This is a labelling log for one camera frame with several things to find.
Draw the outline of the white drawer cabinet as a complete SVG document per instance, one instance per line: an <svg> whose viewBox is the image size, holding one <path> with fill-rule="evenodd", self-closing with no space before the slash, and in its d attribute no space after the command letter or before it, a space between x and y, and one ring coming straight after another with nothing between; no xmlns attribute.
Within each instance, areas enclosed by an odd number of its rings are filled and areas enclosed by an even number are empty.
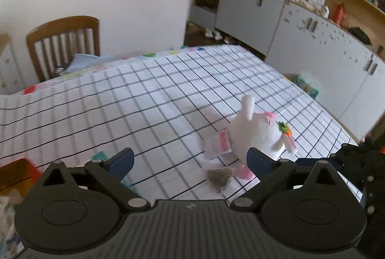
<svg viewBox="0 0 385 259"><path fill-rule="evenodd" d="M0 36L0 51L1 94L11 95L23 90L25 82L21 76L12 43L7 33L2 33Z"/></svg>

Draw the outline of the blue cloth on chair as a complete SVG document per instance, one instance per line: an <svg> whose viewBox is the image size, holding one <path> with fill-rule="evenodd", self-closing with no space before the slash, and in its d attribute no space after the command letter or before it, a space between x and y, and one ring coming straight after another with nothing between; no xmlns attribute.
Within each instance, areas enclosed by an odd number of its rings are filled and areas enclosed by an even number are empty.
<svg viewBox="0 0 385 259"><path fill-rule="evenodd" d="M84 69L98 67L116 60L118 60L118 57L111 55L94 56L90 54L75 54L72 61L70 63L66 63L64 66L58 67L56 69L56 73L59 76L63 76L73 72L82 71Z"/></svg>

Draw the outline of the wooden chair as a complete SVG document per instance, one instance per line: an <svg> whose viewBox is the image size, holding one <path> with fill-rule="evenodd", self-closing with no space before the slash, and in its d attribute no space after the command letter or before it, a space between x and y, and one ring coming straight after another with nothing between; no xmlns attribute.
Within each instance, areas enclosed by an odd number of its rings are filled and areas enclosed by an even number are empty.
<svg viewBox="0 0 385 259"><path fill-rule="evenodd" d="M56 75L76 54L99 57L100 21L93 16L69 16L45 23L26 36L27 49L38 80Z"/></svg>

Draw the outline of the red storage box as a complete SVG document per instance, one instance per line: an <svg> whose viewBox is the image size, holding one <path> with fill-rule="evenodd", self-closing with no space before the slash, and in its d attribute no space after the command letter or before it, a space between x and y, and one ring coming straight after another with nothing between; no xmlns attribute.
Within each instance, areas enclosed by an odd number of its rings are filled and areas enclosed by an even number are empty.
<svg viewBox="0 0 385 259"><path fill-rule="evenodd" d="M18 191L21 197L26 197L38 178L40 170L27 159L18 159L0 168L1 196L10 196Z"/></svg>

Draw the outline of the red thermos bottle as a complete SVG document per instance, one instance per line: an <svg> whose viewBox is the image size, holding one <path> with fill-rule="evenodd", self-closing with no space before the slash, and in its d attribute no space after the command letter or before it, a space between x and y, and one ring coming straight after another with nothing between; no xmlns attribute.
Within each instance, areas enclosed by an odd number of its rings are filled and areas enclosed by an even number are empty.
<svg viewBox="0 0 385 259"><path fill-rule="evenodd" d="M332 21L336 23L337 25L341 25L345 17L345 4L340 3L334 12L334 15L332 16Z"/></svg>

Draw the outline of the black grid white tablecloth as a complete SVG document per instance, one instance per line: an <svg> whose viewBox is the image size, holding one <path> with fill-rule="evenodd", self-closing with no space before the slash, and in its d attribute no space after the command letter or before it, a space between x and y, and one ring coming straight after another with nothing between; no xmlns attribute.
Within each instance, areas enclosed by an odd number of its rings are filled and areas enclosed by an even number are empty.
<svg viewBox="0 0 385 259"><path fill-rule="evenodd" d="M257 180L233 177L222 191L207 169L203 139L229 126L252 95L257 112L289 124L300 158L327 157L352 137L308 94L239 46L213 46L113 63L28 95L1 97L1 164L26 158L44 170L55 160L80 166L125 148L135 165L124 179L157 199L233 200Z"/></svg>

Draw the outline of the white plush bunny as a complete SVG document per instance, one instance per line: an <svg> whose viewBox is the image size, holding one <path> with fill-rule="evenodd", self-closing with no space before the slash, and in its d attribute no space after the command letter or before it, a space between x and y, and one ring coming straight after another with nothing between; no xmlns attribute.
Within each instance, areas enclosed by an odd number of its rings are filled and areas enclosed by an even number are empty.
<svg viewBox="0 0 385 259"><path fill-rule="evenodd" d="M284 150L291 154L298 152L291 128L275 118L276 114L271 112L256 113L254 97L243 96L241 109L230 127L204 140L204 158L212 160L232 153L240 161L235 168L235 176L251 180L255 175L247 163L250 148L260 150L273 160L278 159Z"/></svg>

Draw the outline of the grey sideboard cabinet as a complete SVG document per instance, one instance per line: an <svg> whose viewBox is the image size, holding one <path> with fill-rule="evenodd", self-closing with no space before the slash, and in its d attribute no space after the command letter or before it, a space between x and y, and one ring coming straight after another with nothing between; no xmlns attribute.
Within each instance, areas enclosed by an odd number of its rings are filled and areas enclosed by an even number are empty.
<svg viewBox="0 0 385 259"><path fill-rule="evenodd" d="M340 3L339 26L332 16ZM302 77L356 138L384 118L384 0L194 0L190 19Z"/></svg>

